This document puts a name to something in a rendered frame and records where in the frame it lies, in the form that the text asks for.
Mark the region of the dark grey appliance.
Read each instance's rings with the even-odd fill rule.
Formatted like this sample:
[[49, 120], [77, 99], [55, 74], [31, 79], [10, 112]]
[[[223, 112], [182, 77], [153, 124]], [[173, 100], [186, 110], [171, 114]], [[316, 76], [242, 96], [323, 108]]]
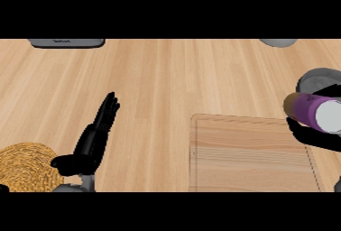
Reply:
[[29, 43], [35, 48], [81, 49], [102, 47], [105, 39], [29, 39]]

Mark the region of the wicker basket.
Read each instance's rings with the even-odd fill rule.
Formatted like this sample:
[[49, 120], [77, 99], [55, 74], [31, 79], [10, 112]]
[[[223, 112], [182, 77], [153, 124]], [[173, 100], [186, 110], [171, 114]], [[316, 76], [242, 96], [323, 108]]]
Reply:
[[0, 150], [0, 184], [10, 192], [52, 192], [63, 184], [59, 171], [50, 167], [56, 157], [41, 143], [18, 143]]

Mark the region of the purple can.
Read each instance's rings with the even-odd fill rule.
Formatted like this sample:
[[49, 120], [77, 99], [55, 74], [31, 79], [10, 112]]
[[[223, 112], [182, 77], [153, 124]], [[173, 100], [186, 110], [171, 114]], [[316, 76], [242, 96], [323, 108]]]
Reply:
[[286, 116], [326, 134], [341, 134], [341, 101], [307, 93], [292, 93], [283, 100]]

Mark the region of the grey round object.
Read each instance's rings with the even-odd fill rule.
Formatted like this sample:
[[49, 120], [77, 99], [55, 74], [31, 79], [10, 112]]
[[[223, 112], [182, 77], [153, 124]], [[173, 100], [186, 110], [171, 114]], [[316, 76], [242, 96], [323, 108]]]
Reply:
[[261, 39], [261, 42], [270, 47], [286, 48], [295, 44], [297, 39]]

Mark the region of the wooden cutting board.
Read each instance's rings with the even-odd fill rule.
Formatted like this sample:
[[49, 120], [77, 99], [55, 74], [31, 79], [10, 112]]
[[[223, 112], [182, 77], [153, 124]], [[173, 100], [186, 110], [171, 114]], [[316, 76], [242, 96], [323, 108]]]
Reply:
[[282, 119], [235, 115], [190, 118], [189, 189], [195, 192], [320, 192], [308, 148]]

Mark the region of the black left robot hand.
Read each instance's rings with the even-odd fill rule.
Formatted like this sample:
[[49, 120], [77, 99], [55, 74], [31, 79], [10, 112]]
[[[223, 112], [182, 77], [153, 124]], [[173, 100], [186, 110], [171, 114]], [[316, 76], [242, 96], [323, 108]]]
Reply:
[[91, 175], [100, 164], [105, 153], [108, 135], [117, 118], [120, 103], [111, 92], [102, 102], [93, 123], [87, 125], [80, 136], [72, 154], [56, 157], [50, 166], [62, 176]]

